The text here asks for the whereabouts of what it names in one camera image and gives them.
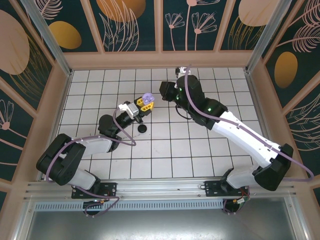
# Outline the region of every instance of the purple cable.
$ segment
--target purple cable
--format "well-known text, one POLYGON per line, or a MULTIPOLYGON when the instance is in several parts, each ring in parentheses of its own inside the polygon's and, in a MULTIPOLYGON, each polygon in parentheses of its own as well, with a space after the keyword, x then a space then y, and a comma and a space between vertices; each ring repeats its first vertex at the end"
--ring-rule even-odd
POLYGON ((229 124, 232 124, 234 126, 237 126, 238 128, 242 129, 243 131, 245 131, 247 134, 249 134, 250 136, 254 137, 256 140, 258 140, 260 143, 262 143, 265 147, 269 148, 270 150, 274 151, 275 153, 281 155, 282 157, 290 160, 291 162, 297 164, 298 166, 300 166, 301 168, 303 168, 304 170, 306 170, 309 174, 310 174, 310 178, 287 178, 285 177, 284 180, 285 181, 295 181, 295 182, 309 182, 311 181, 315 175, 314 173, 309 169, 307 168, 306 166, 304 166, 303 164, 301 164, 300 162, 294 160, 292 157, 284 154, 283 152, 277 150, 277 149, 274 149, 272 148, 271 145, 269 145, 268 143, 266 143, 264 140, 262 140, 260 137, 256 136, 253 132, 251 132, 249 129, 245 128, 244 126, 242 125, 239 125, 238 126, 238 123, 234 122, 234 121, 231 121, 229 119, 225 119, 225 118, 221 118, 221 117, 216 117, 216 116, 211 116, 209 114, 206 114, 202 111, 200 111, 196 105, 192 102, 192 99, 191 99, 191 96, 190 96, 190 93, 189 93, 189 88, 188 88, 188 72, 191 68, 191 65, 189 65, 186 70, 185 70, 185 75, 184 75, 184 86, 185 86, 185 93, 186 93, 186 97, 188 98, 188 101, 190 103, 190 105, 193 107, 193 109, 200 115, 206 117, 206 118, 209 118, 209 119, 213 119, 213 120, 216 120, 216 121, 223 121, 223 122, 226 122, 226 123, 229 123, 229 124))
MULTIPOLYGON (((120 144, 125 144, 125 145, 128 145, 128 146, 136 146, 137 143, 136 141, 132 138, 132 136, 130 136, 120 125, 119 123, 117 122, 116 120, 116 114, 117 114, 117 111, 119 109, 117 108, 114 112, 113 112, 113 121, 115 123, 115 125, 132 141, 132 143, 127 143, 125 141, 119 141, 117 139, 113 139, 111 137, 107 137, 107 136, 100 136, 100 135, 97 135, 97 136, 86 136, 86 137, 82 137, 82 138, 78 138, 78 139, 74 139, 74 140, 71 140, 70 142, 68 142, 67 144, 65 144, 59 151, 58 153, 54 156, 54 158, 52 159, 46 173, 45 173, 45 176, 46 176, 46 181, 48 183, 53 183, 54 181, 51 181, 49 180, 49 173, 52 169, 52 166, 55 164, 56 160, 58 159, 58 157, 60 156, 60 154, 68 147, 70 146, 71 144, 75 143, 75 142, 81 142, 83 140, 92 140, 92 139, 108 139, 108 140, 111 140, 111 141, 114 141, 114 142, 117 142, 117 143, 120 143, 120 144)), ((106 213, 109 209, 111 209, 118 201, 119 201, 119 197, 118 196, 102 196, 102 195, 96 195, 96 194, 93 194, 91 192, 88 192, 87 190, 79 187, 79 186, 75 186, 77 189, 81 190, 82 192, 90 195, 90 196, 93 196, 93 197, 97 197, 97 198, 101 198, 101 199, 116 199, 116 201, 114 203, 112 203, 106 210, 103 210, 103 211, 100 211, 99 213, 97 213, 95 216, 99 216, 99 215, 102 215, 104 213, 106 213)), ((90 204, 88 205, 85 210, 84 210, 84 213, 86 214, 86 216, 88 217, 88 213, 87 213, 87 209, 90 208, 90 207, 93 207, 93 206, 97 206, 97 205, 102 205, 103 203, 93 203, 93 204, 90 204)))

